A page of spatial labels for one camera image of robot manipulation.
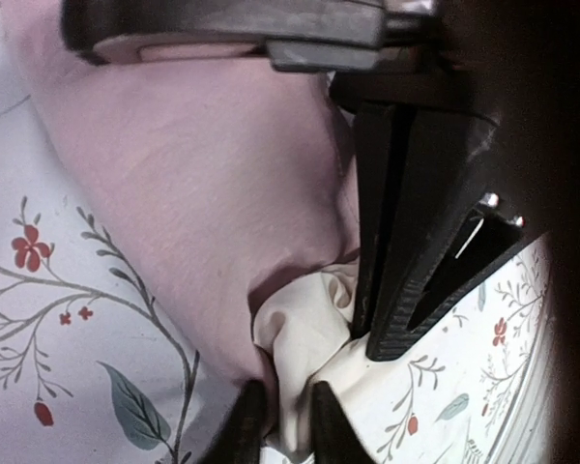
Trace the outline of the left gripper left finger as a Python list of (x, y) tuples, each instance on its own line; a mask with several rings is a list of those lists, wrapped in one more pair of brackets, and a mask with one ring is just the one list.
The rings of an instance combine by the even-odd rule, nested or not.
[(245, 383), (226, 421), (211, 445), (215, 464), (260, 462), (261, 438), (267, 418), (265, 386), (257, 380)]

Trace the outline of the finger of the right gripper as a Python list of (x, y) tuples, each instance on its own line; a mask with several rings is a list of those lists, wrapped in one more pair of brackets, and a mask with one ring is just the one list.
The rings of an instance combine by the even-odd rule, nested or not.
[(530, 241), (528, 196), (471, 114), (413, 106), (406, 166), (366, 356), (405, 355)]
[(361, 247), (354, 338), (373, 322), (415, 117), (407, 104), (364, 102), (354, 120)]

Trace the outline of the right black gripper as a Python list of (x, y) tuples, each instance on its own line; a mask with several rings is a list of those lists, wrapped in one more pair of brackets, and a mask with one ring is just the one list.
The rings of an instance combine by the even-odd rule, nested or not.
[(466, 159), (506, 170), (531, 218), (580, 242), (580, 1), (443, 1), (404, 39), (413, 72), (343, 73), (333, 100), (475, 120)]

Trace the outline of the floral patterned table mat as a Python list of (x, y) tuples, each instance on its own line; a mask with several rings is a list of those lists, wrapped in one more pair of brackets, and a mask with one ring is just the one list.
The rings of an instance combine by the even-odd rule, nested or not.
[[(545, 463), (543, 242), (461, 301), (352, 416), (380, 463)], [(194, 463), (234, 398), (57, 159), (0, 3), (0, 463)]]

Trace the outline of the pink and white underwear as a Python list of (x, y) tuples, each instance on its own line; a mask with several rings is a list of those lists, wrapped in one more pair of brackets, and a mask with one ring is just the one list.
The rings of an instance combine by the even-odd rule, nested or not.
[(354, 163), (322, 79), (264, 63), (95, 69), (66, 52), (56, 1), (0, 1), (57, 159), (207, 365), (267, 361), (251, 313), (307, 298), (349, 310)]

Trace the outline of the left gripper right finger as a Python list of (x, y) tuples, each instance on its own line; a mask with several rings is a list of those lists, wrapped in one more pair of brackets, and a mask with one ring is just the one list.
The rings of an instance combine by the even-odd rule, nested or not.
[(375, 463), (347, 419), (332, 387), (325, 381), (312, 386), (310, 427), (315, 463)]

